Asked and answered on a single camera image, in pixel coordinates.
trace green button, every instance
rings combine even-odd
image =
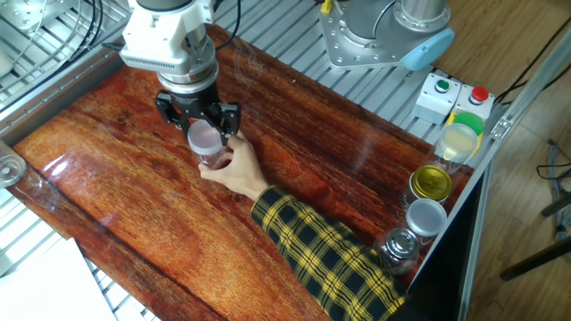
[[[478,116],[476,116],[471,112],[467,111],[459,112],[454,118],[454,121],[452,123],[464,124],[472,128],[472,130],[474,130],[474,132],[478,136],[482,134],[482,132],[484,132],[484,122],[482,121],[482,119],[480,119]]]
[[[447,92],[448,88],[450,88],[450,84],[446,80],[438,80],[438,82],[436,83],[436,91],[440,93]]]

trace yellow lid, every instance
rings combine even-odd
[[[419,197],[439,202],[452,191],[452,181],[444,169],[435,165],[424,165],[412,174],[410,188]]]

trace red wood surface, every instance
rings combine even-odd
[[[270,183],[366,245],[399,225],[429,145],[240,40],[217,57],[220,97],[242,104]],[[160,89],[152,72],[116,72],[15,147],[29,168],[11,192],[163,320],[326,320],[250,218],[252,202],[200,179],[153,106]]]

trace plaid sleeve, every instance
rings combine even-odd
[[[404,292],[378,266],[375,251],[349,227],[320,216],[275,186],[254,204],[252,217],[332,320],[380,321],[402,315],[397,310],[405,305]]]

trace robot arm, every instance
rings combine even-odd
[[[212,23],[211,0],[128,0],[131,18],[123,31],[122,60],[155,71],[167,91],[155,105],[163,119],[187,135],[189,119],[205,119],[222,143],[240,127],[240,106],[221,103],[216,88],[218,62],[205,23]]]

